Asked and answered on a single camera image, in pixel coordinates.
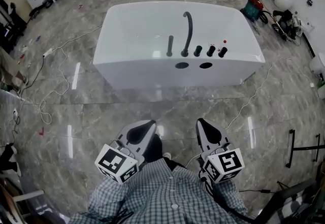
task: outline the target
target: plaid shirt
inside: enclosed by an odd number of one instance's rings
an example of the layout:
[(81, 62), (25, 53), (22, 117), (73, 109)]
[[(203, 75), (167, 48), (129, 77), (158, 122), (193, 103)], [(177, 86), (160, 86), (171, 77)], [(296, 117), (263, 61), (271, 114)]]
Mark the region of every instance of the plaid shirt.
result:
[[(247, 209), (232, 181), (213, 185), (231, 208), (247, 215)], [(164, 159), (144, 166), (121, 185), (107, 178), (92, 194), (88, 212), (75, 214), (69, 224), (102, 224), (126, 209), (126, 223), (246, 223), (227, 213), (206, 192), (198, 176), (177, 166), (173, 171)]]

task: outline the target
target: metal stand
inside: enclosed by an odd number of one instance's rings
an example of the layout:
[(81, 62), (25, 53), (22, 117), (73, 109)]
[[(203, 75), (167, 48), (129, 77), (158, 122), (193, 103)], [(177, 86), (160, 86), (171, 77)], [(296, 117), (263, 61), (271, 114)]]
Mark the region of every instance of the metal stand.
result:
[(292, 144), (291, 144), (289, 163), (287, 163), (285, 165), (287, 168), (291, 167), (294, 151), (317, 150), (316, 158), (313, 160), (313, 162), (316, 162), (317, 159), (318, 159), (319, 150), (320, 149), (325, 149), (325, 145), (319, 145), (320, 134), (316, 135), (316, 138), (318, 138), (318, 145), (317, 146), (295, 147), (295, 133), (296, 133), (296, 130), (293, 130), (293, 129), (289, 130), (289, 134), (292, 134)]

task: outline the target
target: extension cord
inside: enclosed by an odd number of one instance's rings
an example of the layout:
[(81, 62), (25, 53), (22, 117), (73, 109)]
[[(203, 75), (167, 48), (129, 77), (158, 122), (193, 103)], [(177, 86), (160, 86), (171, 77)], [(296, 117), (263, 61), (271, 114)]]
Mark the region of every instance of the extension cord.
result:
[(47, 56), (49, 56), (53, 52), (53, 49), (50, 48), (47, 52), (43, 54), (43, 58), (45, 59)]
[[(52, 93), (56, 93), (56, 94), (62, 96), (62, 95), (64, 95), (64, 94), (69, 90), (69, 88), (70, 88), (70, 84), (69, 84), (69, 82), (67, 81), (66, 77), (64, 76), (63, 71), (60, 69), (61, 66), (62, 66), (62, 64), (63, 64), (63, 63), (66, 61), (66, 59), (67, 59), (67, 55), (66, 55), (65, 52), (63, 51), (63, 46), (66, 45), (66, 44), (69, 43), (69, 42), (75, 41), (75, 40), (77, 40), (77, 39), (79, 39), (79, 38), (81, 38), (81, 37), (83, 37), (83, 36), (85, 36), (85, 35), (87, 35), (87, 34), (90, 34), (90, 33), (92, 33), (93, 31), (95, 31), (95, 30), (97, 30), (97, 29), (99, 29), (99, 28), (101, 28), (101, 27), (102, 27), (102, 25), (96, 27), (96, 28), (93, 29), (92, 31), (89, 31), (89, 32), (87, 32), (87, 33), (85, 33), (85, 34), (82, 34), (82, 35), (76, 37), (76, 38), (73, 38), (73, 39), (71, 39), (71, 40), (68, 40), (68, 41), (66, 41), (64, 44), (62, 44), (60, 47), (57, 47), (57, 48), (50, 48), (48, 51), (46, 51), (46, 52), (42, 55), (42, 56), (43, 56), (43, 61), (44, 61), (44, 59), (45, 59), (47, 56), (49, 56), (51, 53), (53, 53), (53, 52), (56, 51), (57, 49), (61, 49), (62, 53), (65, 55), (65, 58), (64, 58), (63, 62), (61, 62), (61, 64), (59, 65), (59, 68), (58, 68), (58, 69), (59, 69), (59, 71), (61, 72), (62, 77), (63, 77), (64, 80), (66, 81), (68, 87), (66, 88), (66, 90), (65, 90), (63, 93), (58, 93), (57, 91), (52, 90), (51, 92), (49, 92), (49, 93), (48, 93), (48, 94), (47, 94), (47, 95), (46, 95), (46, 96), (41, 100), (41, 102), (40, 102), (40, 104), (39, 104), (38, 107), (37, 107), (37, 106), (32, 102), (32, 100), (31, 100), (30, 98), (26, 98), (26, 99), (24, 100), (23, 104), (21, 105), (21, 108), (20, 108), (19, 112), (22, 110), (22, 107), (23, 107), (23, 105), (25, 104), (25, 102), (26, 102), (27, 100), (29, 100), (29, 101), (33, 104), (33, 106), (35, 107), (35, 109), (36, 109), (36, 110), (41, 114), (41, 119), (42, 119), (43, 123), (45, 123), (45, 124), (51, 124), (51, 123), (52, 123), (52, 116), (51, 116), (51, 114), (46, 113), (46, 112), (43, 112), (43, 109), (44, 109), (44, 107), (45, 107), (45, 105), (46, 105), (46, 101), (45, 101), (45, 99), (46, 99), (49, 95), (51, 95)], [(50, 118), (50, 121), (49, 121), (49, 122), (46, 122), (46, 121), (44, 120), (44, 118), (43, 118), (43, 115), (44, 115), (44, 114), (49, 116), (49, 118)]]

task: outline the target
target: gray tile floor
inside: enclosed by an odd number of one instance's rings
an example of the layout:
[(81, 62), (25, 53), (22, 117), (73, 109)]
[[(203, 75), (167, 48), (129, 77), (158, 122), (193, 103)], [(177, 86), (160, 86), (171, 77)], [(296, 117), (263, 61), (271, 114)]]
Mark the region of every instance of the gray tile floor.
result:
[[(41, 67), (41, 55), (49, 48), (101, 25), (111, 6), (140, 1), (162, 0), (59, 0), (28, 24), (13, 54), (18, 60), (19, 49), (23, 44), (28, 45), (21, 66), (33, 79)], [(263, 2), (270, 10), (275, 8), (272, 0)], [(209, 3), (240, 9), (246, 0)], [(64, 51), (68, 58), (61, 69), (71, 84), (76, 64), (80, 63), (77, 88), (70, 88), (62, 96), (53, 93), (46, 98), (44, 112), (52, 115), (51, 124), (43, 123), (34, 106), (26, 101), (17, 127), (15, 146), (23, 173), (21, 184), (25, 190), (45, 191), (45, 196), (34, 201), (35, 207), (40, 207), (38, 211), (50, 208), (53, 213), (66, 216), (84, 211), (87, 198), (103, 179), (93, 164), (96, 156), (104, 143), (109, 143), (123, 126), (136, 120), (155, 119), (164, 151), (186, 164), (200, 152), (194, 128), (196, 120), (204, 117), (227, 127), (265, 80), (273, 62), (269, 80), (228, 129), (246, 164), (235, 181), (239, 189), (277, 190), (277, 180), (293, 185), (314, 177), (317, 164), (312, 162), (310, 151), (295, 154), (291, 169), (285, 168), (290, 129), (296, 130), (296, 145), (315, 145), (314, 136), (321, 133), (323, 138), (324, 135), (325, 105), (315, 89), (310, 88), (310, 82), (316, 83), (317, 79), (308, 69), (311, 56), (307, 44), (304, 40), (300, 46), (284, 42), (270, 24), (258, 21), (256, 27), (258, 32), (254, 29), (253, 32), (267, 63), (242, 85), (219, 88), (116, 91), (92, 65), (100, 29), (66, 44)], [(280, 57), (292, 60), (277, 60)], [(38, 107), (50, 91), (63, 92), (67, 83), (58, 70), (63, 59), (60, 50), (47, 57), (37, 81), (23, 97), (29, 97)], [(2, 130), (13, 109), (21, 104), (14, 95), (0, 92)], [(2, 140), (11, 140), (12, 127), (9, 125), (4, 137), (1, 132)], [(197, 162), (193, 161), (189, 168), (198, 171)], [(258, 212), (270, 199), (269, 195), (251, 192), (242, 193), (242, 197), (251, 212)]]

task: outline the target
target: bathtub faucet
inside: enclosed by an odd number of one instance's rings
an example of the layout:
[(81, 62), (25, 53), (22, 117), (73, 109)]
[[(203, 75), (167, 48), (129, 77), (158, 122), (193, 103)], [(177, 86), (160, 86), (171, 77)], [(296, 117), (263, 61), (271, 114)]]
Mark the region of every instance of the bathtub faucet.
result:
[(188, 36), (187, 36), (187, 40), (186, 40), (184, 50), (182, 50), (181, 55), (183, 57), (187, 57), (188, 56), (189, 43), (191, 42), (192, 34), (193, 34), (193, 21), (192, 21), (192, 16), (191, 16), (191, 14), (189, 12), (185, 12), (183, 14), (183, 16), (187, 17), (187, 19), (188, 19)]

